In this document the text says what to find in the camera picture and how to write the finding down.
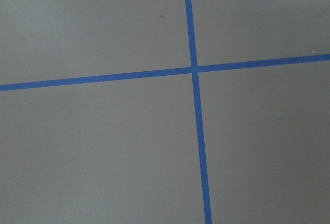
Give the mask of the blue tape grid lines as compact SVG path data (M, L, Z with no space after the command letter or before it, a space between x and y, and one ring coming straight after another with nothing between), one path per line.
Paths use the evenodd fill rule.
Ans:
M200 165L200 173L201 173L205 223L212 223L211 201L210 201L210 193L209 193L209 177L208 177L207 156L206 156L206 148L205 148L205 133L204 133L204 124L203 124L203 112L202 112L202 100L201 100L201 92L200 92L199 75L201 73L208 73L208 72L219 72L219 71L227 71L227 70L273 67L273 66L281 66L281 65L293 65L299 63L315 63L321 61L329 61L329 54L320 54L320 55L314 54L314 55L299 56L299 57L220 63L214 65L201 66L199 65L197 60L192 0L185 0L185 12L186 12L189 55L190 55L189 67L4 84L1 85L1 91L14 91L14 90L23 90L23 89L57 87L57 86L79 85L79 84L89 84L89 83L99 83L99 82L121 81L121 80L138 79L138 78L190 74L192 78L194 112L195 112L195 121L196 121L197 143L199 150L199 165Z

